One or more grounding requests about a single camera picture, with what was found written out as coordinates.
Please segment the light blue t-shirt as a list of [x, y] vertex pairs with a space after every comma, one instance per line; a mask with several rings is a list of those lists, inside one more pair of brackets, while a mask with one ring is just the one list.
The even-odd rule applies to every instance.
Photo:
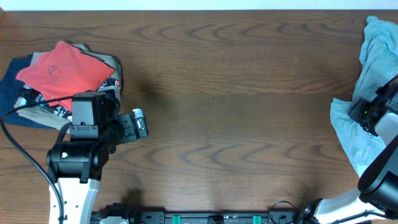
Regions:
[[362, 71], [352, 100], [335, 98], [330, 104], [331, 124], [358, 176], [362, 176], [386, 145], [382, 137], [363, 130], [348, 116], [348, 112], [362, 98], [367, 101], [375, 99], [377, 88], [397, 75], [397, 24], [375, 16], [367, 17], [366, 22], [359, 56]]

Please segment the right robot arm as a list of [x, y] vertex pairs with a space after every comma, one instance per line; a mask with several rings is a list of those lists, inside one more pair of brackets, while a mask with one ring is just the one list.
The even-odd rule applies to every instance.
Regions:
[[386, 148], [364, 171], [358, 188], [335, 198], [310, 204], [296, 223], [362, 223], [397, 219], [397, 93], [379, 93], [372, 101], [358, 101], [350, 118], [370, 127], [387, 141]]

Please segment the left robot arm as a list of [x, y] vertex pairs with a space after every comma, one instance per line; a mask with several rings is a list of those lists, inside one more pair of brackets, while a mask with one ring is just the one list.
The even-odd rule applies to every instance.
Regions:
[[50, 223], [89, 223], [102, 170], [116, 146], [146, 138], [144, 112], [109, 117], [107, 112], [78, 114], [70, 128], [69, 141], [58, 137], [47, 154], [49, 176], [57, 188], [50, 195]]

